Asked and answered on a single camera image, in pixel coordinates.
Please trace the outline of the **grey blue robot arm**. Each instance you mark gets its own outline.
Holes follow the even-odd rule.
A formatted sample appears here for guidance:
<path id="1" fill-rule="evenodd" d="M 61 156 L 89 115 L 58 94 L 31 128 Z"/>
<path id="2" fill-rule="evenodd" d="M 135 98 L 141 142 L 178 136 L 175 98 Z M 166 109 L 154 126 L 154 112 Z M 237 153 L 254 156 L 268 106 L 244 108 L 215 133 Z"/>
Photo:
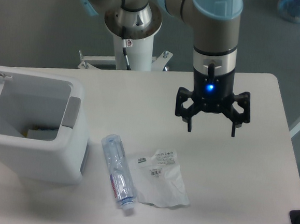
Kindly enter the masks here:
<path id="1" fill-rule="evenodd" d="M 234 94 L 243 0 L 81 0 L 104 17 L 113 36 L 116 68 L 150 71 L 153 37 L 165 11 L 193 30 L 193 90 L 178 89 L 175 115 L 188 128 L 199 112 L 223 114 L 233 129 L 250 122 L 250 93 Z"/>

